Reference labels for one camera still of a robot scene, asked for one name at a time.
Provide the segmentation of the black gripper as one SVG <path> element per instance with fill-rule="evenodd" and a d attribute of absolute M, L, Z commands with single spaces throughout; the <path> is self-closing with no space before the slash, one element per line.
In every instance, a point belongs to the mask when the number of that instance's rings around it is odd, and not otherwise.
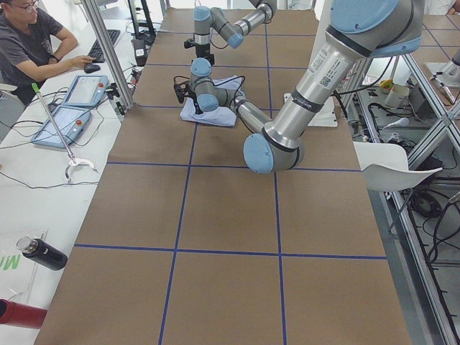
<path fill-rule="evenodd" d="M 183 104 L 185 102 L 185 98 L 190 98 L 193 100 L 193 107 L 195 109 L 195 113 L 198 114 L 198 101 L 197 95 L 194 91 L 190 88 L 190 83 L 186 80 L 182 83 L 173 84 L 173 89 L 178 100 L 179 104 Z"/>
<path fill-rule="evenodd" d="M 197 58 L 204 58 L 211 65 L 215 64 L 214 54 L 211 52 L 211 36 L 210 34 L 194 34 L 193 37 L 187 39 L 183 43 L 185 49 L 195 48 Z"/>

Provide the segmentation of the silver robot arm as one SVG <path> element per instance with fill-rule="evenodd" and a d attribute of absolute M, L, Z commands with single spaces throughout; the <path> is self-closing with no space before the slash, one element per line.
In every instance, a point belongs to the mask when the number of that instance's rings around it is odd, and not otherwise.
<path fill-rule="evenodd" d="M 184 41 L 184 48 L 193 47 L 197 58 L 204 58 L 214 65 L 214 54 L 211 52 L 212 29 L 226 42 L 227 46 L 236 49 L 251 31 L 259 25 L 269 24 L 277 11 L 276 1 L 250 1 L 250 3 L 254 11 L 234 24 L 226 18 L 221 8 L 196 6 L 193 10 L 193 37 Z"/>
<path fill-rule="evenodd" d="M 237 48 L 254 28 L 271 22 L 276 1 L 252 4 L 254 11 L 234 24 L 220 8 L 194 9 L 194 35 L 184 46 L 194 47 L 197 57 L 189 80 L 174 89 L 179 101 L 193 99 L 197 111 L 226 107 L 240 117 L 252 132 L 244 143 L 244 160 L 256 173 L 289 170 L 302 161 L 301 135 L 357 60 L 411 53 L 422 40 L 424 1 L 332 1 L 325 43 L 278 115 L 270 119 L 241 91 L 217 87 L 208 59 L 212 30 Z"/>

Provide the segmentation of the operator hand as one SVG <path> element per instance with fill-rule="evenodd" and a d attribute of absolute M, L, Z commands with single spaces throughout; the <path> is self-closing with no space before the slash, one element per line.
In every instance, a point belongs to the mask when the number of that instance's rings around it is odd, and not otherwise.
<path fill-rule="evenodd" d="M 87 55 L 79 55 L 71 59 L 72 66 L 80 69 L 84 69 L 86 65 L 92 64 L 93 61 L 94 58 Z"/>

